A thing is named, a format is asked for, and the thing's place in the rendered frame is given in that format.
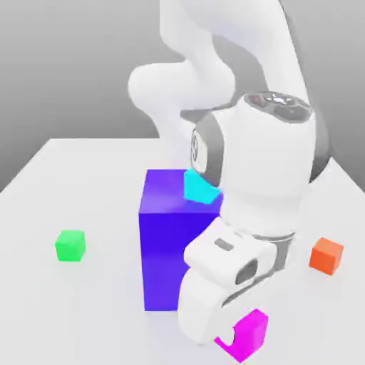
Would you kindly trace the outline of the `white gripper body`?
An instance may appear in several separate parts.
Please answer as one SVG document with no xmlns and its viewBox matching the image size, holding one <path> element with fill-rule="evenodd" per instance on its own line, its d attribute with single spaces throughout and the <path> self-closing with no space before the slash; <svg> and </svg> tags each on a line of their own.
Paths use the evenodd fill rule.
<svg viewBox="0 0 365 365">
<path fill-rule="evenodd" d="M 217 336 L 230 338 L 233 326 L 260 305 L 270 274 L 255 275 L 235 284 L 230 269 L 189 269 L 180 286 L 178 326 L 199 345 Z"/>
</svg>

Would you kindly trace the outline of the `small magenta cube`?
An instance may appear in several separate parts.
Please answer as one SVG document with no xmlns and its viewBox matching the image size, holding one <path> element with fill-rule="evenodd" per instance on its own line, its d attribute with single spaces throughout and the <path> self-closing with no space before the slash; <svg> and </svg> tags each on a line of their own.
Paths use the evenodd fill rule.
<svg viewBox="0 0 365 365">
<path fill-rule="evenodd" d="M 242 363 L 262 347 L 268 321 L 269 317 L 265 313 L 255 309 L 233 327 L 234 337 L 230 345 L 219 337 L 214 342 L 233 359 Z"/>
</svg>

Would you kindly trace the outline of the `small cyan cube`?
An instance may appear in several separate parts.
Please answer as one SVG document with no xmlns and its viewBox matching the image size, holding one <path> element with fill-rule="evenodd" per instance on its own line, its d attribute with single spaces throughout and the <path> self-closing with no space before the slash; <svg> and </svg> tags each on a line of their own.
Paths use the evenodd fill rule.
<svg viewBox="0 0 365 365">
<path fill-rule="evenodd" d="M 221 191 L 206 182 L 192 168 L 186 170 L 183 175 L 183 196 L 186 200 L 211 204 Z"/>
</svg>

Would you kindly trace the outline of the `small orange cube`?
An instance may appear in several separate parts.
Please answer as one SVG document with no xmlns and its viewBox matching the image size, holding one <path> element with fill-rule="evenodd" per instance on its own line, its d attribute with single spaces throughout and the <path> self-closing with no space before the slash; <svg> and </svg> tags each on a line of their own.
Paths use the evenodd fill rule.
<svg viewBox="0 0 365 365">
<path fill-rule="evenodd" d="M 344 246 L 321 237 L 312 248 L 309 266 L 332 276 L 339 267 Z"/>
</svg>

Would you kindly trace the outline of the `small green cube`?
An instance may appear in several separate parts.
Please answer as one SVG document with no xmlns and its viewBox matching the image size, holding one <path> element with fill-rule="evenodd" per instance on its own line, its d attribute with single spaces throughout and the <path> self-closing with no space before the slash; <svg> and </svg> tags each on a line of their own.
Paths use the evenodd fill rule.
<svg viewBox="0 0 365 365">
<path fill-rule="evenodd" d="M 55 242 L 56 255 L 62 262 L 80 262 L 86 251 L 82 230 L 62 230 Z"/>
</svg>

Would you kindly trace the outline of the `large blue box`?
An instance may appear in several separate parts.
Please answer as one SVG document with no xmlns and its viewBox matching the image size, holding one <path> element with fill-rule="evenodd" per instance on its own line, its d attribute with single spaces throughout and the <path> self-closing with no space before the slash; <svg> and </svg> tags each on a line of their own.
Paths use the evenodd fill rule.
<svg viewBox="0 0 365 365">
<path fill-rule="evenodd" d="M 210 203 L 184 198 L 184 170 L 147 170 L 138 212 L 144 309 L 175 311 L 188 269 L 183 253 L 219 215 L 222 194 Z"/>
</svg>

